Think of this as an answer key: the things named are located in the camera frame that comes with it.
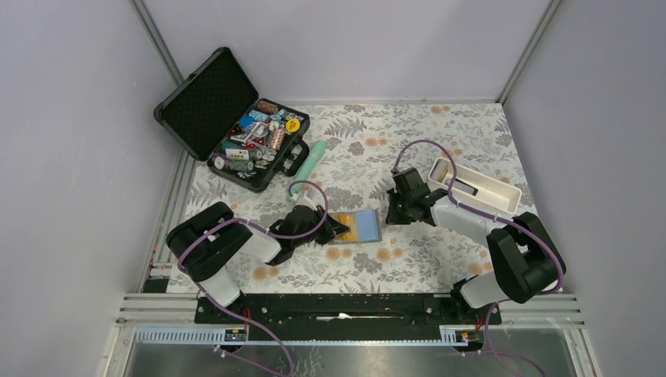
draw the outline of white container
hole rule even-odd
[[[509,185],[495,178],[481,174],[476,170],[462,167],[456,164],[458,175],[456,179],[474,187],[478,191],[475,195],[464,192],[455,186],[453,195],[461,199],[463,203],[469,204],[490,213],[499,215],[513,215],[518,209],[518,203],[522,196],[522,190],[513,185]],[[453,177],[453,166],[451,162],[440,157],[435,160],[432,169],[428,173],[428,187],[434,191],[436,189],[447,190],[445,182]]]

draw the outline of case handle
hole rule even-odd
[[[298,173],[298,169],[301,168],[301,165],[306,161],[308,155],[310,154],[310,147],[308,147],[302,138],[298,140],[298,145],[300,145],[302,148],[302,150],[298,153],[298,157],[296,157],[288,169],[285,169],[284,166],[282,167],[284,175],[288,177],[294,177],[296,173]]]

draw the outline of wire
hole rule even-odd
[[[319,227],[321,227],[321,226],[324,224],[324,221],[326,221],[326,217],[328,216],[328,198],[326,197],[326,193],[324,192],[324,190],[323,190],[321,187],[319,187],[319,185],[317,185],[317,184],[314,183],[314,182],[307,181],[307,180],[298,180],[298,181],[294,181],[294,182],[292,182],[291,185],[289,185],[289,187],[287,188],[287,192],[290,192],[291,188],[292,188],[294,185],[298,184],[298,183],[306,183],[306,184],[308,184],[308,185],[312,185],[315,189],[319,190],[319,192],[321,193],[321,195],[322,195],[323,198],[324,198],[324,213],[323,213],[323,215],[322,215],[322,217],[321,217],[321,220],[319,221],[319,223],[317,223],[317,224],[314,226],[314,228],[312,228],[312,229],[310,229],[309,231],[304,232],[304,233],[302,233],[302,234],[297,234],[297,235],[292,235],[292,236],[284,236],[284,235],[280,235],[280,234],[271,233],[271,232],[267,231],[266,229],[264,229],[263,227],[261,227],[260,225],[255,224],[255,223],[253,223],[253,222],[251,222],[251,221],[245,220],[245,219],[243,219],[243,218],[231,218],[231,219],[229,219],[229,220],[227,220],[227,221],[224,221],[224,222],[222,222],[222,223],[220,223],[220,224],[217,224],[217,225],[214,226],[212,229],[208,230],[208,231],[205,232],[202,236],[200,236],[199,238],[197,238],[192,244],[190,244],[190,245],[187,247],[187,249],[185,249],[185,251],[183,252],[183,254],[181,254],[181,257],[178,259],[178,264],[177,264],[178,269],[181,270],[183,273],[185,272],[185,270],[184,270],[184,268],[183,268],[183,261],[188,257],[188,255],[189,255],[190,253],[192,253],[192,251],[193,251],[197,246],[199,246],[200,243],[202,243],[205,239],[207,239],[208,236],[209,236],[210,234],[214,234],[214,233],[216,233],[217,231],[219,231],[220,229],[222,229],[222,228],[224,228],[224,227],[226,227],[226,226],[229,226],[229,225],[231,225],[231,224],[237,223],[237,222],[239,222],[239,223],[241,223],[241,224],[245,224],[245,225],[252,226],[253,228],[256,228],[256,229],[259,229],[259,230],[261,230],[262,232],[265,232],[268,236],[271,236],[271,237],[273,237],[273,238],[282,238],[282,239],[286,239],[286,240],[293,240],[293,239],[297,239],[297,238],[301,238],[301,237],[306,237],[306,236],[309,236],[310,234],[316,232],[316,231],[319,229]],[[272,373],[272,374],[277,375],[277,376],[279,376],[279,377],[291,377],[291,376],[294,375],[294,373],[295,373],[295,370],[294,370],[294,361],[291,359],[291,355],[289,354],[289,350],[287,350],[287,347],[284,345],[284,343],[282,343],[282,341],[277,337],[277,335],[275,335],[272,331],[270,331],[270,330],[269,330],[266,326],[264,326],[263,324],[260,324],[260,323],[258,323],[257,321],[252,320],[252,319],[250,319],[250,318],[248,318],[248,317],[243,317],[243,316],[241,316],[241,315],[239,315],[239,314],[236,314],[236,313],[232,312],[231,310],[225,308],[222,304],[220,304],[219,302],[217,302],[213,297],[211,297],[210,295],[208,295],[208,293],[206,293],[206,290],[201,286],[201,284],[199,284],[198,282],[195,282],[194,284],[199,288],[199,290],[200,290],[201,292],[203,292],[204,295],[206,295],[206,297],[208,298],[208,300],[209,300],[210,302],[212,302],[213,305],[214,305],[216,308],[218,308],[219,310],[221,310],[224,314],[226,314],[226,315],[228,315],[228,316],[230,316],[230,317],[236,318],[237,320],[241,320],[241,321],[243,321],[244,323],[253,324],[253,325],[256,326],[256,327],[261,328],[266,334],[268,334],[271,338],[273,338],[273,340],[275,340],[275,341],[277,342],[277,344],[278,344],[278,345],[280,346],[280,348],[284,351],[284,354],[285,354],[285,356],[287,357],[287,361],[289,362],[289,373],[284,374],[284,373],[280,373],[280,372],[274,371],[274,370],[272,370],[272,369],[270,369],[270,368],[268,368],[268,367],[266,367],[266,366],[264,366],[264,365],[259,364],[259,363],[256,362],[256,361],[252,361],[252,360],[250,360],[250,359],[247,359],[246,357],[242,357],[242,356],[240,356],[240,355],[236,355],[235,353],[227,353],[227,352],[224,352],[224,351],[223,351],[223,352],[222,352],[222,356],[229,355],[230,357],[233,357],[233,358],[235,358],[235,359],[237,359],[237,360],[240,360],[240,361],[244,361],[244,362],[246,362],[246,363],[248,363],[248,364],[252,364],[252,365],[254,365],[255,367],[260,368],[260,369],[263,370],[263,371],[266,371],[266,372],[268,372],[268,373]]]
[[[541,368],[534,360],[530,359],[527,356],[518,354],[518,353],[512,353],[512,352],[507,352],[507,351],[496,351],[497,354],[501,356],[507,356],[507,357],[516,357],[518,359],[523,360],[524,362],[532,365],[537,371],[539,371],[542,375],[546,375],[546,372]],[[446,357],[459,357],[462,354],[464,357],[469,357],[469,356],[479,356],[479,355],[492,355],[492,351],[488,350],[478,350],[478,351],[470,351],[470,352],[462,352],[462,353],[446,353],[442,356]]]
[[[536,234],[530,232],[525,227],[520,226],[519,224],[516,224],[516,223],[514,223],[513,221],[511,221],[509,219],[495,216],[494,214],[490,214],[490,213],[485,212],[483,210],[479,210],[479,209],[474,208],[470,205],[462,203],[453,196],[453,183],[456,181],[456,176],[458,175],[458,167],[456,166],[456,163],[453,161],[453,157],[451,156],[451,153],[449,153],[446,150],[446,148],[442,147],[439,143],[437,143],[435,141],[432,141],[432,140],[419,139],[419,140],[412,141],[411,143],[408,143],[407,145],[405,145],[402,148],[402,150],[400,150],[400,153],[397,155],[396,163],[393,165],[393,170],[397,171],[398,164],[400,164],[400,161],[402,159],[402,155],[404,154],[404,151],[407,150],[407,148],[411,147],[412,145],[418,144],[418,143],[427,143],[427,144],[432,144],[432,145],[438,147],[448,157],[448,160],[451,162],[451,167],[453,168],[453,176],[451,177],[451,181],[448,183],[447,195],[448,195],[449,200],[451,200],[452,203],[454,203],[457,206],[462,207],[465,210],[468,210],[469,212],[471,212],[473,214],[477,214],[477,215],[482,216],[484,218],[489,218],[493,221],[499,221],[503,224],[506,224],[506,225],[509,225],[509,226],[512,226],[512,227],[516,228],[519,232],[522,232],[527,237],[529,237],[533,241],[535,241],[539,245],[539,247],[541,247],[541,249],[546,251],[546,254],[548,254],[548,257],[550,257],[553,260],[553,263],[555,264],[555,268],[558,270],[558,282],[557,282],[557,284],[555,284],[555,286],[553,288],[551,288],[547,291],[542,291],[542,292],[539,293],[539,295],[549,295],[551,293],[555,293],[555,292],[559,291],[560,288],[562,288],[562,285],[564,283],[564,270],[562,268],[562,264],[560,263],[558,257],[551,250],[551,248],[548,245],[546,245],[545,242],[543,242],[538,236],[536,236]],[[484,337],[486,339],[488,339],[488,345],[490,346],[490,351],[489,352],[492,353],[493,355],[495,355],[495,358],[499,361],[500,364],[502,364],[502,366],[504,366],[509,372],[513,373],[514,375],[516,375],[518,377],[524,377],[524,376],[522,374],[516,372],[513,368],[509,367],[502,360],[500,355],[518,357],[522,360],[525,360],[528,363],[530,363],[531,365],[533,365],[534,368],[536,368],[541,373],[541,375],[545,376],[546,373],[543,371],[543,369],[539,365],[537,365],[534,361],[531,361],[529,358],[527,358],[525,356],[522,356],[522,355],[519,355],[517,353],[495,350],[495,347],[492,344],[492,341],[490,340],[490,336],[489,336],[490,334],[489,334],[488,328],[489,328],[489,325],[490,325],[490,315],[492,313],[492,310],[495,309],[498,304],[499,304],[498,302],[494,302],[493,304],[491,304],[490,308],[488,310],[488,314],[485,317],[485,326],[484,326],[484,329],[483,329],[483,334],[484,334]]]

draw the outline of black mounting plate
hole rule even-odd
[[[440,340],[440,325],[473,327],[478,317],[485,319],[489,306],[463,316],[453,315],[455,308],[449,295],[433,294],[248,294],[241,295],[227,307],[241,315],[247,314],[249,309],[253,320],[284,341],[341,342]],[[338,319],[340,313],[355,318]],[[243,323],[216,309],[205,297],[198,301],[194,321],[197,324]],[[499,310],[491,314],[490,324],[501,323]],[[272,339],[263,331],[250,331],[248,340]]]

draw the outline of white wall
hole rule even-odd
[[[96,370],[148,255],[174,85],[127,1],[0,5],[0,375]]]
[[[565,2],[506,106],[604,376],[664,375],[666,2]]]
[[[219,46],[277,101],[494,99],[548,0],[146,0],[184,75]]]

